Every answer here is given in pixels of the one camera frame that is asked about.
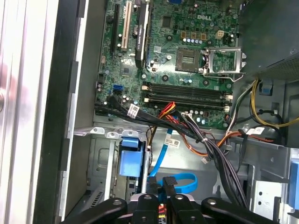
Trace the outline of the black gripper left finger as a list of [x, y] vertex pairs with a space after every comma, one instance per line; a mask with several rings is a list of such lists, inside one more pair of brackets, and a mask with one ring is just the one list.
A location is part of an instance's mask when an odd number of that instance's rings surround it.
[[107, 199], [94, 207], [62, 221], [63, 224], [157, 224], [158, 188], [156, 177], [147, 180], [147, 192], [135, 194], [130, 202]]

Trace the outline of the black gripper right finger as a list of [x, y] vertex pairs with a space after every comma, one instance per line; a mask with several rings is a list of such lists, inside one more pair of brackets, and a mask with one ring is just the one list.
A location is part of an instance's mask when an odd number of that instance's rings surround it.
[[175, 177], [163, 178], [169, 224], [274, 224], [273, 220], [219, 198], [208, 197], [201, 204], [175, 190]]

